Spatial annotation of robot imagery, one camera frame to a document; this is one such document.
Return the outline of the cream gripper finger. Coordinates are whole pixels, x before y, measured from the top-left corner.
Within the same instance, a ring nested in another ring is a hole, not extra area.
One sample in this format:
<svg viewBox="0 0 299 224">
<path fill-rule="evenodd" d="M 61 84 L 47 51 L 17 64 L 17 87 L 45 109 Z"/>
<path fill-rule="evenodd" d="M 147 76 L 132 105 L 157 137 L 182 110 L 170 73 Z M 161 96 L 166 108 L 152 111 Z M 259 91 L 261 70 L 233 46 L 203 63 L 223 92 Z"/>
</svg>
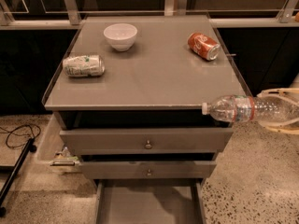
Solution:
<svg viewBox="0 0 299 224">
<path fill-rule="evenodd" d="M 299 134 L 299 119 L 291 119 L 283 122 L 259 121 L 259 124 L 271 132 Z"/>
<path fill-rule="evenodd" d="M 263 90 L 258 94 L 258 97 L 276 97 L 290 104 L 299 105 L 299 100 L 293 97 L 294 94 L 299 94 L 299 88 L 278 88 Z"/>
</svg>

